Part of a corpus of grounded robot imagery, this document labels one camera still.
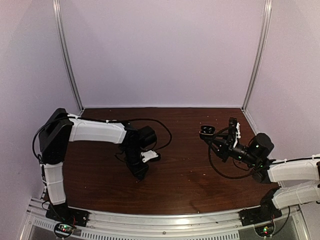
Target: lavender backdrop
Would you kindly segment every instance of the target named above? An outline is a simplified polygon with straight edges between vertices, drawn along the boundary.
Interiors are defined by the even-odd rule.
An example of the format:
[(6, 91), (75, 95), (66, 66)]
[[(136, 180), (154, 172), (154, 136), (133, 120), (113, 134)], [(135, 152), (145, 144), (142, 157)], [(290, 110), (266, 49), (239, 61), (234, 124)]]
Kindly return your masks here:
[(264, 0), (68, 0), (66, 40), (85, 107), (240, 107)]
[(36, 130), (58, 107), (77, 113), (52, 1), (0, 2), (0, 239), (17, 239), (31, 197), (43, 190), (31, 151)]

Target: wooden tabletop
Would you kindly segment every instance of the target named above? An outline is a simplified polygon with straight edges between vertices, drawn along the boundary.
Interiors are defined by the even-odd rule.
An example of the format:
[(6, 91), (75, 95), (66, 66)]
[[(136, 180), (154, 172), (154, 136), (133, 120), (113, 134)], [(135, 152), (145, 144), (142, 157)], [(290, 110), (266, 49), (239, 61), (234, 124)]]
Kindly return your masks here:
[[(98, 119), (153, 118), (172, 132), (172, 142), (160, 150), (161, 160), (149, 163), (146, 178), (137, 183), (125, 163), (117, 160), (118, 145), (106, 142), (70, 142), (63, 166), (70, 206), (125, 214), (190, 214), (224, 211), (259, 205), (276, 184), (259, 184), (252, 177), (230, 180), (210, 166), (208, 146), (199, 138), (201, 125), (217, 130), (228, 126), (229, 117), (240, 122), (241, 143), (254, 136), (237, 108), (100, 108), (86, 109), (84, 117)], [(169, 139), (155, 122), (134, 122), (155, 129), (158, 145)], [(248, 172), (213, 157), (221, 172), (240, 176)]]

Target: robotic arm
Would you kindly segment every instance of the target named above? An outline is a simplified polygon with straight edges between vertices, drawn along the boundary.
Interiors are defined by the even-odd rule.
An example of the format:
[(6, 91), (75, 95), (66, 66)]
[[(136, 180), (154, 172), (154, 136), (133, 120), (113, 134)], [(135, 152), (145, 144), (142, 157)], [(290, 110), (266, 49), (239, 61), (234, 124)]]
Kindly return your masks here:
[(149, 169), (147, 161), (157, 161), (161, 157), (153, 150), (142, 150), (157, 141), (157, 135), (151, 127), (136, 129), (127, 121), (84, 118), (68, 114), (64, 108), (58, 108), (37, 133), (41, 155), (35, 155), (51, 202), (46, 216), (54, 220), (75, 221), (79, 226), (86, 225), (88, 212), (68, 207), (63, 183), (63, 161), (69, 142), (100, 141), (119, 144), (119, 148), (125, 153), (127, 167), (138, 181), (146, 176)]
[[(257, 224), (280, 217), (280, 209), (309, 202), (320, 201), (320, 154), (307, 158), (291, 160), (269, 159), (274, 148), (271, 139), (265, 133), (258, 133), (248, 146), (240, 144), (240, 125), (236, 118), (229, 119), (229, 126), (215, 133), (209, 125), (201, 126), (199, 135), (208, 145), (208, 156), (211, 166), (218, 174), (229, 179), (242, 179), (252, 176), (262, 184), (282, 181), (307, 180), (292, 187), (280, 187), (270, 190), (261, 200), (260, 207), (245, 209), (239, 212), (242, 225)], [(249, 174), (231, 177), (226, 176), (214, 166), (211, 151), (223, 162), (229, 157), (247, 164)]]

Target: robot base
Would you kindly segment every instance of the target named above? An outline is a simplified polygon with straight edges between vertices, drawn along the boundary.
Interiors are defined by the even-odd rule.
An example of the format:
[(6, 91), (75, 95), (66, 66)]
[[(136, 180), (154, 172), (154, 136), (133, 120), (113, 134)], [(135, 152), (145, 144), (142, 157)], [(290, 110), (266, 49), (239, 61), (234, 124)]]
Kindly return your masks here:
[[(71, 216), (74, 216), (76, 226), (80, 226), (80, 227), (87, 226), (87, 219), (89, 216), (89, 212), (84, 211), (84, 210), (74, 209), (74, 208), (68, 208), (68, 211)], [(52, 209), (51, 205), (48, 206), (48, 210), (46, 211), (45, 217), (48, 219), (52, 219), (52, 220), (61, 222), (61, 219), (57, 216), (55, 211)], [(73, 217), (70, 218), (69, 220), (64, 221), (64, 223), (72, 226), (74, 224)]]
[(248, 226), (248, 225), (254, 225), (259, 224), (267, 221), (271, 221), (273, 218), (279, 218), (282, 216), (282, 213), (280, 210), (274, 210), (272, 212), (273, 216), (266, 216), (263, 214), (264, 210), (261, 206), (250, 208), (250, 209), (244, 209), (239, 212), (240, 220), (242, 223), (242, 226)]

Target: black cable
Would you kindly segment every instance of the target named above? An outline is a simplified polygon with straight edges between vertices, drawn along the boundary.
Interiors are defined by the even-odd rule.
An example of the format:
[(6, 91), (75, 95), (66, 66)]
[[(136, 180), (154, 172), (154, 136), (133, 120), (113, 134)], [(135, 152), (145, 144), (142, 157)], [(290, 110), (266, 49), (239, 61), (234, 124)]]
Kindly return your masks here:
[[(222, 134), (223, 132), (225, 132), (225, 131), (227, 131), (227, 130), (229, 130), (229, 129), (230, 129), (230, 127), (225, 127), (225, 128), (223, 128), (222, 130), (218, 131), (217, 133), (215, 133), (215, 134), (212, 136), (212, 140), (215, 139), (219, 134)], [(213, 148), (212, 144), (213, 144), (212, 141), (208, 142), (208, 146), (209, 146), (209, 147), (208, 147), (209, 163), (210, 163), (211, 167), (216, 171), (216, 173), (219, 174), (220, 176), (222, 176), (222, 177), (224, 177), (224, 178), (226, 178), (226, 179), (232, 179), (232, 180), (244, 179), (244, 178), (247, 178), (247, 177), (249, 177), (249, 176), (251, 176), (251, 175), (253, 175), (253, 174), (255, 174), (255, 173), (257, 173), (257, 172), (259, 172), (259, 171), (262, 170), (262, 168), (259, 168), (260, 166), (257, 166), (257, 168), (259, 168), (258, 170), (256, 170), (256, 171), (252, 170), (250, 173), (245, 174), (245, 175), (242, 175), (242, 176), (228, 176), (228, 175), (223, 174), (222, 172), (220, 172), (220, 171), (216, 168), (216, 166), (215, 166), (214, 163), (212, 162), (211, 150), (213, 150), (213, 151), (215, 152), (215, 149)]]
[(232, 162), (233, 162), (233, 165), (234, 165), (236, 168), (241, 169), (241, 170), (246, 171), (246, 172), (250, 171), (250, 167), (248, 167), (248, 169), (244, 169), (244, 168), (238, 166), (238, 165), (236, 164), (234, 158), (232, 158)]
[(259, 172), (259, 171), (261, 171), (261, 170), (263, 169), (263, 168), (259, 168), (259, 166), (258, 166), (258, 168), (259, 168), (258, 170), (256, 170), (256, 171), (252, 170), (250, 173), (245, 174), (245, 175), (242, 175), (242, 176), (228, 176), (228, 175), (225, 175), (225, 174), (223, 174), (222, 172), (220, 172), (220, 171), (216, 168), (216, 166), (214, 165), (214, 163), (212, 162), (211, 149), (212, 149), (212, 142), (209, 144), (209, 148), (208, 148), (209, 163), (210, 163), (211, 167), (215, 170), (215, 172), (216, 172), (217, 174), (219, 174), (220, 176), (222, 176), (222, 177), (224, 177), (224, 178), (226, 178), (226, 179), (232, 179), (232, 180), (244, 179), (244, 178), (247, 178), (247, 177), (249, 177), (249, 176), (251, 176), (251, 175), (253, 175), (253, 174), (255, 174), (255, 173), (257, 173), (257, 172)]
[(155, 140), (154, 145), (153, 145), (152, 148), (150, 148), (150, 149), (143, 149), (143, 148), (141, 147), (140, 149), (141, 149), (142, 152), (148, 152), (148, 151), (154, 150), (155, 147), (157, 146), (157, 143), (158, 143), (158, 140)]
[(169, 128), (167, 128), (166, 125), (164, 125), (161, 121), (159, 121), (157, 119), (153, 119), (153, 118), (133, 118), (133, 119), (127, 119), (127, 120), (112, 120), (112, 121), (109, 121), (109, 123), (138, 122), (138, 121), (156, 122), (156, 123), (160, 124), (168, 132), (169, 141), (165, 145), (156, 148), (154, 151), (157, 151), (157, 150), (160, 150), (160, 149), (164, 149), (171, 143), (171, 141), (172, 141), (172, 133), (170, 132)]
[(48, 209), (46, 209), (46, 208), (44, 208), (44, 204), (46, 204), (47, 202), (49, 202), (49, 200), (47, 200), (47, 201), (44, 201), (43, 203), (41, 203), (41, 207), (44, 209), (44, 210), (48, 210)]
[(301, 161), (301, 160), (312, 160), (312, 159), (320, 159), (320, 156), (316, 156), (314, 158), (302, 157), (302, 158), (289, 159), (287, 161), (275, 162), (275, 163), (272, 163), (271, 165), (284, 164), (284, 163), (288, 163), (288, 162), (295, 162), (295, 161)]
[(125, 160), (123, 160), (123, 159), (121, 159), (120, 157), (118, 157), (118, 155), (122, 155), (123, 153), (116, 153), (114, 156), (115, 156), (115, 158), (116, 159), (118, 159), (120, 162), (123, 162), (123, 163), (126, 163), (126, 161)]
[(54, 214), (61, 220), (65, 221), (66, 219), (64, 219), (63, 217), (60, 217), (59, 214), (56, 212), (53, 204), (51, 202), (49, 202), (51, 209), (53, 210)]
[(286, 217), (285, 222), (283, 223), (282, 227), (280, 227), (280, 229), (279, 229), (277, 232), (275, 232), (274, 234), (272, 234), (272, 236), (278, 234), (278, 233), (285, 227), (285, 225), (287, 224), (287, 222), (288, 222), (288, 220), (289, 220), (289, 217), (290, 217), (290, 211), (291, 211), (290, 206), (288, 206), (288, 209), (289, 209), (289, 212), (288, 212), (288, 216)]
[(65, 116), (65, 117), (56, 118), (56, 119), (54, 119), (54, 120), (52, 120), (52, 121), (50, 121), (50, 122), (47, 122), (45, 125), (43, 125), (42, 127), (40, 127), (40, 128), (38, 129), (38, 131), (36, 131), (36, 133), (35, 133), (35, 135), (34, 135), (34, 137), (33, 137), (33, 140), (32, 140), (32, 152), (33, 152), (33, 155), (35, 156), (35, 158), (38, 159), (40, 163), (42, 162), (42, 156), (41, 156), (41, 154), (37, 154), (37, 153), (36, 153), (36, 150), (35, 150), (35, 142), (36, 142), (36, 139), (37, 139), (38, 134), (39, 134), (45, 127), (47, 127), (47, 126), (49, 126), (49, 125), (51, 125), (51, 124), (53, 124), (53, 123), (55, 123), (55, 122), (58, 122), (58, 121), (61, 121), (61, 120), (66, 120), (66, 119), (75, 119), (75, 117), (74, 117), (74, 116)]

